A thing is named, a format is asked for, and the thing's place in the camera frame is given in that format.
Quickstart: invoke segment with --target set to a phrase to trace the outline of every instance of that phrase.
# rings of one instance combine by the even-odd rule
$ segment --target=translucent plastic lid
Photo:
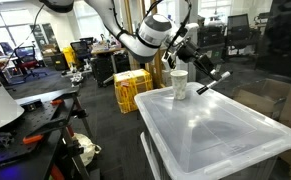
[[[135,96],[173,179],[219,179],[291,149],[291,129],[213,90],[171,87]]]

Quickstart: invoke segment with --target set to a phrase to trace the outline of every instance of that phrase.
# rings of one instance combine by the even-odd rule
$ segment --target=black table surface
[[[22,104],[32,100],[41,99],[42,102],[50,101],[64,94],[78,93],[79,88],[68,88],[60,91],[30,96],[16,100]],[[74,106],[73,99],[64,100],[64,104],[59,106],[62,117],[69,118]],[[11,162],[0,167],[0,180],[41,180],[48,179],[54,162],[54,157],[59,149],[61,132],[53,131],[30,155],[23,157],[15,162]]]

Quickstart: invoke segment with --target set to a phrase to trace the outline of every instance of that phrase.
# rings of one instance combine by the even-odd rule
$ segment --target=plastic storage bin
[[[134,96],[153,89],[150,73],[144,69],[114,75],[115,94],[122,113],[137,110]]]
[[[76,67],[80,66],[80,62],[76,59],[75,52],[72,47],[66,47],[63,49],[65,59],[69,68],[72,67],[72,63],[76,64]]]
[[[201,87],[188,83],[181,101],[172,87],[135,97],[171,179],[221,179],[291,149],[290,128]]]

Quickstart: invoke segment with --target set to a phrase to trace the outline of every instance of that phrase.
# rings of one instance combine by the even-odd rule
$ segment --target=paper cup
[[[174,99],[185,99],[187,75],[188,72],[184,70],[175,70],[171,72]]]

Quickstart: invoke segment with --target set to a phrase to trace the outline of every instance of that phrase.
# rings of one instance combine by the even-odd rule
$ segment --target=yellow crate
[[[75,52],[72,47],[64,48],[63,53],[69,68],[72,67],[72,63],[75,63],[76,67],[80,66],[80,62],[76,59]]]
[[[114,75],[115,94],[122,113],[137,110],[134,96],[153,89],[151,74],[144,69]]]

